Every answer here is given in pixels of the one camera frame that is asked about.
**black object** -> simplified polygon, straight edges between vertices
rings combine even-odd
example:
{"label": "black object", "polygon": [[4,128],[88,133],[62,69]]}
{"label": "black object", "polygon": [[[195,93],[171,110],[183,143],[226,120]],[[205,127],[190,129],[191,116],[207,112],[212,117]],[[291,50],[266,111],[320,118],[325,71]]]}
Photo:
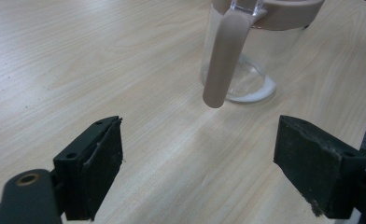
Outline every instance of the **black object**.
{"label": "black object", "polygon": [[366,150],[357,151],[302,119],[281,116],[274,162],[319,216],[366,217]]}
{"label": "black object", "polygon": [[121,119],[93,123],[54,158],[55,169],[11,178],[0,202],[0,224],[94,220],[122,163]]}

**wooden table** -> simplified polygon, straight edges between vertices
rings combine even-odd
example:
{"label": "wooden table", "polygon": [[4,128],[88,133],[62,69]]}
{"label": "wooden table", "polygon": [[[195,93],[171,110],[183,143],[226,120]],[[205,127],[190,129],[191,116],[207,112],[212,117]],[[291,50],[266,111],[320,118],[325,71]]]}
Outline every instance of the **wooden table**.
{"label": "wooden table", "polygon": [[0,1],[0,196],[91,123],[123,117],[125,162],[95,223],[330,223],[273,164],[279,115],[359,148],[366,1],[327,1],[259,103],[202,100],[207,0]]}

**transparent glass pitcher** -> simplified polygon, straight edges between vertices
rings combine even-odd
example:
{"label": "transparent glass pitcher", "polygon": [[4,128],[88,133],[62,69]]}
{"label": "transparent glass pitcher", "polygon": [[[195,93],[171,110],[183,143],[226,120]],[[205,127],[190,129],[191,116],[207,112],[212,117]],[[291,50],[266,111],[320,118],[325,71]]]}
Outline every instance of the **transparent glass pitcher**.
{"label": "transparent glass pitcher", "polygon": [[218,108],[225,99],[256,102],[270,96],[276,84],[263,71],[274,56],[270,47],[294,42],[323,2],[213,0],[201,64],[206,104]]}

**wood grain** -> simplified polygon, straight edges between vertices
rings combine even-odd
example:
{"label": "wood grain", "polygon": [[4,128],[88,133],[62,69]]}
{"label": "wood grain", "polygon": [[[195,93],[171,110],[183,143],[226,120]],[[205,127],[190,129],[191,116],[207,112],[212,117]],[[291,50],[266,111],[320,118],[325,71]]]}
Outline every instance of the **wood grain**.
{"label": "wood grain", "polygon": [[327,1],[289,51],[263,61],[275,95],[221,109],[202,101],[208,10],[205,0],[0,1],[0,195],[119,115],[125,162],[95,223],[332,223],[273,164],[276,127],[295,116],[360,146],[366,2]]}

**jug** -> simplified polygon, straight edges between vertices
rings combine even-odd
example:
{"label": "jug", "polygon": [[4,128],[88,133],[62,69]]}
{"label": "jug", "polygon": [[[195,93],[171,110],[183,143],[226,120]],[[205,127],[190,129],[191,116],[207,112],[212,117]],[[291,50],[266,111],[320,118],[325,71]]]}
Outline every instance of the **jug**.
{"label": "jug", "polygon": [[[276,34],[272,38],[263,38],[262,42],[277,40],[280,32],[301,31],[315,19],[323,2],[213,0],[201,64],[204,102],[210,107],[219,108],[225,99],[256,102],[270,96],[275,91],[275,82],[264,74],[261,62],[255,62],[253,57],[242,52],[246,42],[251,41],[249,30],[252,28],[250,33],[262,30]],[[251,55],[264,52],[251,52]]]}

